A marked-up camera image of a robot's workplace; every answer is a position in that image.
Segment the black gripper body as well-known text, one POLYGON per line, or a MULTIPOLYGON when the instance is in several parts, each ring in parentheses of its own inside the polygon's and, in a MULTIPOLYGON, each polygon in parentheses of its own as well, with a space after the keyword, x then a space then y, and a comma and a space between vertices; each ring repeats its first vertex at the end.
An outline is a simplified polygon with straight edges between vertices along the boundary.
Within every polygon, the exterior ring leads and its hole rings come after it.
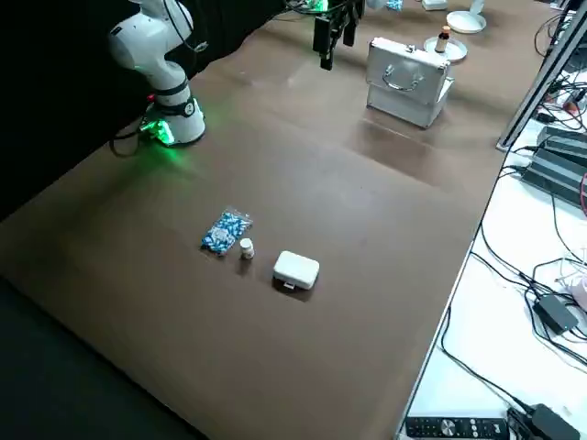
POLYGON ((365 0, 332 0, 329 2, 329 17, 331 19, 349 18, 359 21, 364 15, 365 0))

